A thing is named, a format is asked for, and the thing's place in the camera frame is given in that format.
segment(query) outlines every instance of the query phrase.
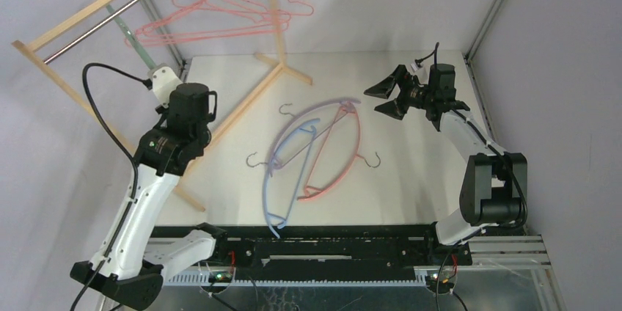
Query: wooden clothes rack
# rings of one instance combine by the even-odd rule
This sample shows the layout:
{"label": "wooden clothes rack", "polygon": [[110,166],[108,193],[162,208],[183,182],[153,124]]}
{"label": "wooden clothes rack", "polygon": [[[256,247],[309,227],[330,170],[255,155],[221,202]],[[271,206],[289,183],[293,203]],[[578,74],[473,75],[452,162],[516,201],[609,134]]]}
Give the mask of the wooden clothes rack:
{"label": "wooden clothes rack", "polygon": [[[34,39],[31,43],[25,44],[19,40],[16,40],[12,43],[13,47],[15,47],[20,53],[22,53],[32,64],[38,67],[43,74],[50,78],[60,89],[65,92],[72,100],[74,100],[82,109],[84,109],[88,114],[91,115],[95,119],[95,113],[91,109],[90,105],[82,98],[82,96],[72,88],[65,80],[54,71],[49,66],[49,63],[54,61],[57,57],[63,55],[66,51],[71,49],[73,46],[80,43],[82,40],[89,37],[91,34],[96,32],[99,28],[106,25],[108,22],[112,21],[114,17],[120,15],[124,11],[126,11],[129,7],[133,6],[135,3],[140,0],[131,0],[121,8],[119,8],[114,14],[110,15],[96,26],[93,26],[90,30],[83,33],[80,37],[76,38],[73,42],[69,43],[65,47],[58,50],[56,53],[50,55],[46,59],[41,59],[37,55],[37,51],[39,51],[43,46],[48,45],[50,42],[54,41],[56,38],[62,36],[65,32],[69,31],[73,27],[75,27],[78,23],[87,19],[89,16],[97,12],[98,10],[106,7],[113,0],[97,0],[91,3],[89,6],[80,10],[76,14],[72,15],[67,20],[60,23],[58,26],[52,28],[47,31],[45,34],[42,34],[38,38]],[[264,54],[255,54],[255,57],[262,62],[265,62],[269,66],[272,67],[272,70],[268,73],[268,75],[238,104],[237,107],[233,110],[233,112],[220,124],[220,126],[213,132],[212,140],[210,145],[206,148],[209,150],[213,146],[217,145],[220,139],[235,126],[235,124],[243,117],[244,113],[250,109],[250,107],[255,103],[255,101],[283,74],[289,74],[294,76],[295,78],[307,83],[309,85],[312,84],[312,79],[291,68],[287,64],[286,53],[285,53],[285,41],[283,40],[283,33],[278,23],[277,11],[279,9],[278,0],[268,0],[272,24],[274,27],[274,40],[277,47],[277,58],[272,59]],[[109,126],[114,135],[121,141],[123,146],[128,149],[130,152],[135,151],[135,147],[125,138],[114,126]],[[201,158],[198,158],[195,161],[192,161],[188,169],[186,170],[186,176],[190,174],[192,168],[196,168],[197,163]],[[199,211],[205,211],[205,207],[193,196],[188,194],[181,186],[183,182],[180,180],[180,185],[178,185],[174,192],[187,201],[188,204],[192,205]]]}

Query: hanger bar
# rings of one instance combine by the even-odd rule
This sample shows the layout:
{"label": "hanger bar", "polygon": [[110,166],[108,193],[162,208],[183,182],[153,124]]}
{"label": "hanger bar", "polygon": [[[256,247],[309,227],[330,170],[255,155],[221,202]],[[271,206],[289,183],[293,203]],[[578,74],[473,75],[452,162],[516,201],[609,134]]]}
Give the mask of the hanger bar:
{"label": "hanger bar", "polygon": [[76,38],[75,40],[73,40],[70,43],[68,43],[65,47],[60,48],[58,51],[56,51],[55,53],[53,53],[50,56],[48,56],[47,58],[45,58],[43,60],[43,62],[46,63],[46,64],[50,64],[50,62],[54,61],[59,56],[65,54],[65,52],[69,51],[71,48],[75,47],[80,42],[84,41],[91,34],[93,34],[97,30],[99,30],[102,27],[104,27],[107,23],[113,21],[114,18],[116,18],[118,15],[121,15],[126,10],[130,9],[133,5],[135,5],[139,1],[141,1],[141,0],[130,0],[129,2],[125,3],[116,12],[114,12],[113,14],[109,15],[107,18],[105,18],[102,21],[100,21],[99,23],[97,23],[95,26],[93,26],[91,29],[89,29],[88,31],[86,31],[85,33],[80,35],[78,38]]}

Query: floor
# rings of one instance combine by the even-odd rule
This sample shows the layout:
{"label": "floor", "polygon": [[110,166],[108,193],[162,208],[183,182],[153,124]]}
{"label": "floor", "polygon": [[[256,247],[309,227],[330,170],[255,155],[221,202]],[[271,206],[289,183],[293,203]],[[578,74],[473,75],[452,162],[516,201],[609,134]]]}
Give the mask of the floor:
{"label": "floor", "polygon": [[[416,224],[442,219],[458,207],[458,195],[466,164],[432,124],[425,112],[410,109],[403,121],[380,114],[373,108],[383,102],[363,95],[368,87],[380,82],[398,64],[410,65],[422,51],[354,52],[330,54],[291,54],[288,64],[313,77],[309,86],[283,75],[260,97],[235,127],[216,146],[208,147],[196,168],[183,178],[183,185],[206,207],[198,212],[176,195],[171,195],[162,210],[158,225],[211,224],[264,225],[262,187],[266,161],[275,136],[292,118],[279,113],[298,111],[333,98],[350,97],[360,118],[361,143],[356,148],[356,119],[339,121],[331,130],[330,139],[319,156],[309,184],[323,186],[352,158],[354,152],[376,165],[370,168],[357,158],[343,179],[324,195],[310,201],[295,201],[289,225],[350,225],[350,224]],[[482,125],[482,116],[467,69],[459,51],[440,51],[439,62],[455,65],[457,99],[469,105],[475,119]],[[271,68],[253,56],[198,56],[193,58],[187,82],[207,84],[219,94],[218,124],[241,102]],[[393,99],[398,91],[394,90]],[[301,118],[289,131],[307,120],[318,131],[333,120],[338,106],[328,106]],[[309,142],[300,136],[282,147],[281,159],[290,158]],[[310,173],[310,163],[318,155],[323,137],[313,142],[311,162],[305,169],[301,152],[283,169],[275,170],[268,180],[268,210],[284,215],[288,209],[299,176],[303,182]],[[300,196],[300,186],[296,193]]]}

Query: hanging pink hanger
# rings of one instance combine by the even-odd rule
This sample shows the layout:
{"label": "hanging pink hanger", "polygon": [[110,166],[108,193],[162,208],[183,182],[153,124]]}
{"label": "hanging pink hanger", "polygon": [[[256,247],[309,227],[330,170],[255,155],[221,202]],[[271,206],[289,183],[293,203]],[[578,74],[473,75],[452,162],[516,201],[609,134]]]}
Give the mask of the hanging pink hanger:
{"label": "hanging pink hanger", "polygon": [[[272,34],[275,32],[274,26],[271,20],[270,9],[260,2],[253,0],[198,0],[189,5],[182,5],[179,0],[172,0],[172,4],[179,8],[171,15],[144,25],[143,27],[135,31],[135,35],[140,43],[145,46],[165,45],[170,43],[184,43],[197,40],[207,40],[211,38],[221,37],[236,37],[236,36],[249,36],[255,34]],[[224,2],[234,8],[220,7],[218,1]],[[304,5],[309,7],[309,12],[290,12],[287,10],[279,9],[276,12],[277,23],[280,25],[281,31],[285,31],[289,28],[289,23],[293,16],[309,16],[313,14],[313,6],[298,0],[287,0],[290,4]],[[157,28],[163,25],[179,21],[188,14],[196,12],[197,10],[209,10],[213,12],[224,12],[238,17],[249,20],[248,26],[242,26],[231,29],[219,29],[202,32],[185,32],[185,33],[171,33],[171,34],[159,34]]]}

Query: hanger hook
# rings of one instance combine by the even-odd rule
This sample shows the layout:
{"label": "hanger hook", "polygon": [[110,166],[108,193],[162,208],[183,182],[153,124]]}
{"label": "hanger hook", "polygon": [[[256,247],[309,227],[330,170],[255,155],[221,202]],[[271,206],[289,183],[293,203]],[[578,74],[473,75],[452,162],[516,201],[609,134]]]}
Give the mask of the hanger hook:
{"label": "hanger hook", "polygon": [[279,113],[283,114],[283,115],[291,115],[292,117],[295,117],[295,115],[291,114],[289,111],[283,111],[283,107],[285,106],[291,106],[292,103],[283,103],[280,107],[279,107]]}
{"label": "hanger hook", "polygon": [[256,155],[256,154],[257,154],[257,152],[253,152],[253,153],[251,153],[250,155],[248,155],[248,157],[246,157],[246,165],[247,165],[249,168],[255,168],[256,166],[259,166],[259,165],[261,165],[261,164],[268,164],[268,163],[266,163],[266,162],[259,162],[259,163],[256,163],[256,164],[250,164],[250,163],[249,163],[249,159],[250,159],[252,156]]}
{"label": "hanger hook", "polygon": [[378,164],[376,164],[375,166],[372,166],[371,164],[369,164],[369,162],[367,161],[367,158],[363,157],[362,155],[359,155],[360,158],[363,159],[363,161],[365,161],[365,164],[367,164],[368,167],[370,168],[378,168],[380,166],[380,163],[382,163],[382,160],[380,159],[380,156],[378,155],[377,152],[374,152],[376,154],[376,158],[378,159]]}

